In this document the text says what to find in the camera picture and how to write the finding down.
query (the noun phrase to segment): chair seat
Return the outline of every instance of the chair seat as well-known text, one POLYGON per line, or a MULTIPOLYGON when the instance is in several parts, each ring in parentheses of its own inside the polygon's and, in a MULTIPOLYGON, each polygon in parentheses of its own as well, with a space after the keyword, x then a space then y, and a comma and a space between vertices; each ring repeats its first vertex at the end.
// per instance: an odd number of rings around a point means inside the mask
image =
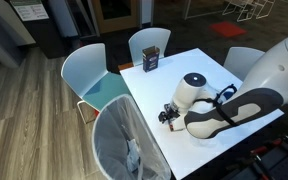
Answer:
POLYGON ((109 72, 82 99, 96 110, 101 111, 108 102, 121 94, 131 95, 123 78, 109 72))

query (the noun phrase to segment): dark box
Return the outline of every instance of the dark box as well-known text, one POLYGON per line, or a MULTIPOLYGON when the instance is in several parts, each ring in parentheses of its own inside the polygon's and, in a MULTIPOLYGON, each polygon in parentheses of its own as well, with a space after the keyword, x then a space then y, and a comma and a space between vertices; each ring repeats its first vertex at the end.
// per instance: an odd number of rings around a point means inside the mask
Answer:
POLYGON ((145 72, 151 71, 158 67, 159 54, 160 49, 155 46, 143 49, 143 70, 145 72))

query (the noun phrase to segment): doorway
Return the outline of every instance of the doorway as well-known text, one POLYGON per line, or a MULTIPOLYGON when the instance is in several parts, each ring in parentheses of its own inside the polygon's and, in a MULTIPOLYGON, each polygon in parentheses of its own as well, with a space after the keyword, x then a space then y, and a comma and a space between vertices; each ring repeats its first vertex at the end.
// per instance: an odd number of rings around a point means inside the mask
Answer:
POLYGON ((92 0, 100 33, 138 26, 138 0, 92 0))

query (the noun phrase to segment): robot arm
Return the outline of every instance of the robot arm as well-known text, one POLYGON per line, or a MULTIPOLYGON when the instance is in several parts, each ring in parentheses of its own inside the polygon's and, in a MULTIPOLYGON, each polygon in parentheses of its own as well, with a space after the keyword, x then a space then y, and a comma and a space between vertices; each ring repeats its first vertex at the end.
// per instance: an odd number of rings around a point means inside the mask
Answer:
POLYGON ((288 103, 288 38, 257 61, 229 100, 208 112, 200 112, 194 104, 184 123, 194 137, 212 138, 225 129, 265 116, 285 103, 288 103))

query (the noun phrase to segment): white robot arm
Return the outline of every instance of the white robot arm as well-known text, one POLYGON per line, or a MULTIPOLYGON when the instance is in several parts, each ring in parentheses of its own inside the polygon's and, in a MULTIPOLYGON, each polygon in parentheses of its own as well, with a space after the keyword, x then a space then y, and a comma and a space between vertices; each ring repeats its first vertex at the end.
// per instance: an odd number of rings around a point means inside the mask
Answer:
MULTIPOLYGON (((188 95, 186 89, 185 83, 179 84, 172 99, 176 104, 173 107, 187 108, 187 105, 182 107, 183 103, 178 103, 177 100, 188 95)), ((180 116, 184 119, 182 122, 188 132, 196 138, 212 138, 225 129, 273 112, 288 103, 288 38, 271 48, 256 62, 242 86, 227 101, 220 100, 215 107, 205 110, 201 107, 206 107, 206 102, 193 103, 200 96, 201 90, 196 92, 189 97, 190 100, 186 100, 191 103, 190 109, 184 111, 186 116, 180 116)))

